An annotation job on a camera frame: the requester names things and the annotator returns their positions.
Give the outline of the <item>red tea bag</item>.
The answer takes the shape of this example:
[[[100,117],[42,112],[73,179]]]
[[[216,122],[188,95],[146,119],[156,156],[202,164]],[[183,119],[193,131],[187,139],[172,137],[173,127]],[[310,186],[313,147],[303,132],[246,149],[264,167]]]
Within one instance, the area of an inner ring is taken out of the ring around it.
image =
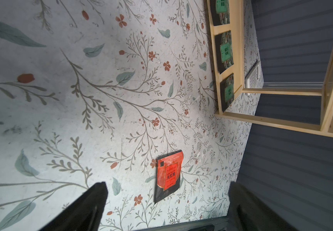
[[[158,203],[180,188],[184,154],[178,150],[159,156],[157,160],[154,203]]]

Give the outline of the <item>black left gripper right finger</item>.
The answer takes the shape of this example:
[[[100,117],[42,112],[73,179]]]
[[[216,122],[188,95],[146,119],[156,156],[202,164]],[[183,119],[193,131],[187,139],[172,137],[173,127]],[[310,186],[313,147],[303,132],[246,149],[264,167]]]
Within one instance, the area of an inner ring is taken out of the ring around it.
[[[294,226],[238,182],[230,183],[229,201],[228,216],[234,219],[236,227],[240,231],[296,230]]]

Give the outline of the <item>green tea bag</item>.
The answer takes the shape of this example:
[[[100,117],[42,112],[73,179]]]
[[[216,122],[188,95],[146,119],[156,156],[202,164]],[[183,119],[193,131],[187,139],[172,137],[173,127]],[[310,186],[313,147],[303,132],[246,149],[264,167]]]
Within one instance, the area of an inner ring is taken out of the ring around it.
[[[230,24],[230,7],[228,0],[210,0],[210,12],[214,26]]]
[[[218,72],[222,74],[234,64],[231,31],[215,36]]]
[[[221,109],[225,112],[234,101],[234,74],[229,75],[220,83]]]

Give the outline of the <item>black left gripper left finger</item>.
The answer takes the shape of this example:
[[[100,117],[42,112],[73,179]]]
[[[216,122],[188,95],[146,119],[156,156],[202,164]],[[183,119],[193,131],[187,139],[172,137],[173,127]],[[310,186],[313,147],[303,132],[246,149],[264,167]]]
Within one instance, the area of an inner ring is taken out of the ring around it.
[[[103,216],[108,189],[98,182],[41,228],[42,231],[97,231]]]

